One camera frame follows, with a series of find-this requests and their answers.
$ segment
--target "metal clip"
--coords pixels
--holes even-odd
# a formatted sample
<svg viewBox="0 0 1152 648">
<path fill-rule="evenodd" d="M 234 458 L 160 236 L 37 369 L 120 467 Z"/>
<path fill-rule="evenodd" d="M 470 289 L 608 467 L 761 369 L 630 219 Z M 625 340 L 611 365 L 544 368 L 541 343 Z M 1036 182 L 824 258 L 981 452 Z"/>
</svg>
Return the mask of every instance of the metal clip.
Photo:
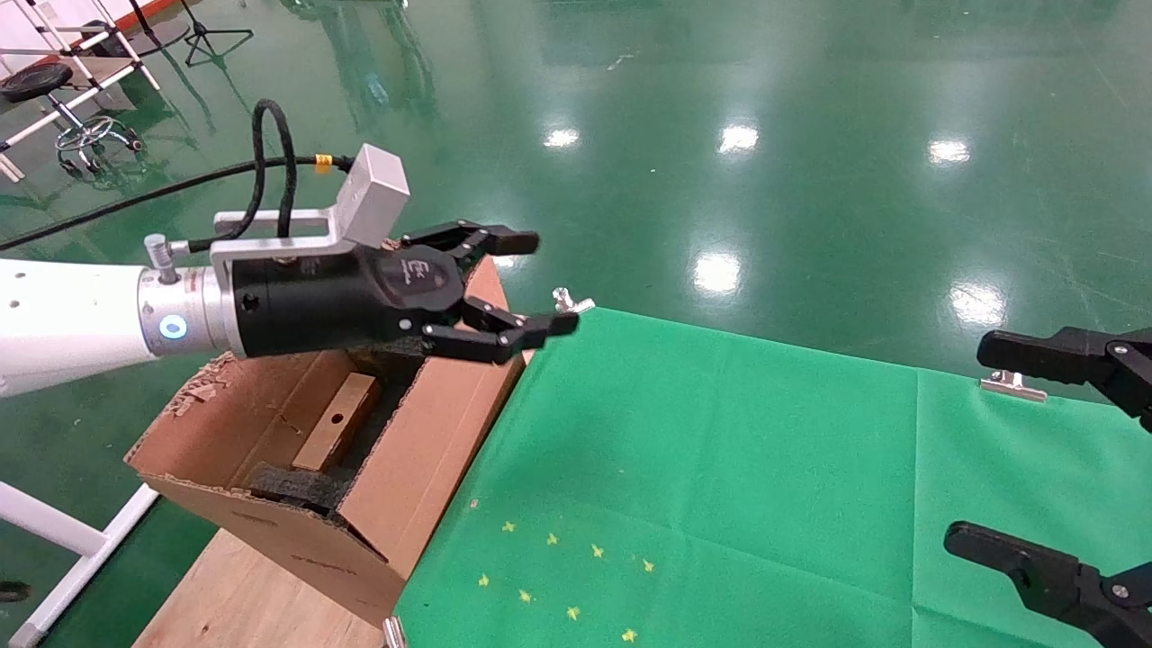
<svg viewBox="0 0 1152 648">
<path fill-rule="evenodd" d="M 385 648 L 408 648 L 408 638 L 404 636 L 404 626 L 400 623 L 400 617 L 384 619 L 384 646 Z"/>
<path fill-rule="evenodd" d="M 991 378 L 980 379 L 980 387 L 990 392 L 1014 395 L 1033 402 L 1048 400 L 1048 392 L 1025 386 L 1024 375 L 1015 371 L 993 371 Z"/>
<path fill-rule="evenodd" d="M 556 300 L 556 312 L 585 312 L 596 308 L 596 302 L 588 299 L 578 303 L 573 301 L 568 294 L 568 288 L 556 288 L 552 291 L 553 299 Z"/>
</svg>

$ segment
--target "black stool seat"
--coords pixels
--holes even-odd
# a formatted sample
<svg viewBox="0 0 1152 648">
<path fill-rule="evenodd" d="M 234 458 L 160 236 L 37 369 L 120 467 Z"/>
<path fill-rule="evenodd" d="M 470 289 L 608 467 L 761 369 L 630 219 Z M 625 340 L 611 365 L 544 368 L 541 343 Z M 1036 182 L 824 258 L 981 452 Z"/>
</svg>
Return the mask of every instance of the black stool seat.
<svg viewBox="0 0 1152 648">
<path fill-rule="evenodd" d="M 44 97 L 71 80 L 73 69 L 65 63 L 40 63 L 24 68 L 0 82 L 0 96 L 12 103 Z"/>
</svg>

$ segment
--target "stool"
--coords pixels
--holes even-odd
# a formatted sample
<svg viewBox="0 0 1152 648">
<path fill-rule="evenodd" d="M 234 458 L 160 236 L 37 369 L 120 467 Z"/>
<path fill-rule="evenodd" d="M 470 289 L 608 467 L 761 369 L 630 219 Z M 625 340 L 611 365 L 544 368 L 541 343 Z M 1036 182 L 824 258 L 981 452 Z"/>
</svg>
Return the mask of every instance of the stool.
<svg viewBox="0 0 1152 648">
<path fill-rule="evenodd" d="M 56 136 L 56 161 L 69 174 L 78 174 L 79 168 L 74 161 L 67 159 L 65 153 L 75 152 L 76 157 L 84 165 L 84 168 L 92 173 L 100 171 L 100 165 L 96 158 L 89 159 L 84 155 L 84 149 L 90 149 L 94 155 L 99 153 L 103 145 L 99 143 L 105 137 L 120 141 L 130 151 L 144 149 L 144 142 L 131 128 L 126 127 L 120 121 L 109 116 L 93 116 L 81 120 L 76 113 L 71 112 L 65 104 L 52 96 L 53 90 L 58 90 L 71 80 L 73 69 L 65 63 L 40 63 L 24 68 L 16 74 L 0 82 L 0 95 L 12 103 L 26 101 L 37 97 L 47 97 L 52 107 L 69 123 L 63 133 Z"/>
</svg>

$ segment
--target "black cable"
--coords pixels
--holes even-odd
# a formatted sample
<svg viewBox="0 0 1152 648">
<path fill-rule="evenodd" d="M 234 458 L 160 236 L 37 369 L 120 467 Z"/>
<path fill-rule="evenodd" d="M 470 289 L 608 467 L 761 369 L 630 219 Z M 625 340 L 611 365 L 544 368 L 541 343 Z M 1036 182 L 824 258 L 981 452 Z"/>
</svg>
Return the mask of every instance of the black cable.
<svg viewBox="0 0 1152 648">
<path fill-rule="evenodd" d="M 294 158 L 293 161 L 294 161 L 293 166 L 296 166 L 302 164 L 317 164 L 319 159 L 318 156 L 297 156 L 296 158 Z M 348 171 L 353 167 L 354 161 L 355 160 L 348 156 L 332 157 L 332 166 L 339 168 L 340 171 L 343 171 L 344 173 L 348 173 Z M 278 166 L 283 166 L 285 164 L 287 164 L 287 158 L 271 158 L 264 160 L 265 167 L 278 167 Z M 228 178 L 229 175 L 247 173 L 255 168 L 256 168 L 256 160 L 234 164 L 232 166 L 218 168 L 215 171 L 204 173 L 202 175 L 196 175 L 187 180 L 181 180 L 180 182 L 174 182 L 172 184 L 168 184 L 167 187 L 153 189 L 152 191 L 149 191 L 146 194 L 141 194 L 139 196 L 134 196 L 131 198 L 126 198 L 123 201 L 104 205 L 103 208 L 94 209 L 90 212 L 74 216 L 66 220 L 61 220 L 60 223 L 53 223 L 52 225 L 45 225 L 44 227 L 32 229 L 31 232 L 25 232 L 24 234 L 21 234 L 15 239 L 0 242 L 0 253 L 10 250 L 18 246 L 23 246 L 24 243 L 31 243 L 32 241 L 38 241 L 46 236 L 51 236 L 52 234 L 71 229 L 73 227 L 84 225 L 85 223 L 91 223 L 93 220 L 108 216 L 109 213 L 115 213 L 120 210 L 130 208 L 132 205 L 138 205 L 141 203 L 151 201 L 153 198 L 159 198 L 162 196 L 167 196 L 169 194 L 175 194 L 176 191 L 182 191 L 190 187 L 196 187 L 197 184 L 211 182 L 213 180 L 219 180 L 221 178 Z"/>
<path fill-rule="evenodd" d="M 252 199 L 248 203 L 248 209 L 244 210 L 244 216 L 241 218 L 236 227 L 233 227 L 229 232 L 212 236 L 210 239 L 197 239 L 195 241 L 188 242 L 188 251 L 190 253 L 202 253 L 210 247 L 215 241 L 230 241 L 233 239 L 238 239 L 248 227 L 252 224 L 256 218 L 257 210 L 260 209 L 260 202 L 264 201 L 264 179 L 265 169 L 267 165 L 264 158 L 264 113 L 271 112 L 272 119 L 276 122 L 276 133 L 280 135 L 280 148 L 283 149 L 285 158 L 295 158 L 295 149 L 291 143 L 291 133 L 288 130 L 288 120 L 285 118 L 285 113 L 280 110 L 280 105 L 272 99 L 260 99 L 256 104 L 256 110 L 252 111 L 252 161 L 256 164 L 256 181 L 252 183 Z M 288 236 L 291 227 L 291 206 L 293 202 L 296 199 L 296 165 L 288 166 L 288 178 L 285 181 L 285 193 L 280 197 L 280 213 L 276 217 L 276 236 L 285 239 Z"/>
</svg>

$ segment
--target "green screen fabric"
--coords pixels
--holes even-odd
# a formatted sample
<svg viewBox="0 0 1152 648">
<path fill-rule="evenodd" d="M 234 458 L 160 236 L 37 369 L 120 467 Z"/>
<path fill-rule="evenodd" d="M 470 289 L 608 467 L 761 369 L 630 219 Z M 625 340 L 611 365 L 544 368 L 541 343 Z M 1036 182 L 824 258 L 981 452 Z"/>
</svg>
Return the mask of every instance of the green screen fabric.
<svg viewBox="0 0 1152 648">
<path fill-rule="evenodd" d="M 1112 407 L 597 309 L 529 366 L 397 613 L 417 648 L 1089 647 L 945 529 L 1128 568 L 1145 466 Z"/>
</svg>

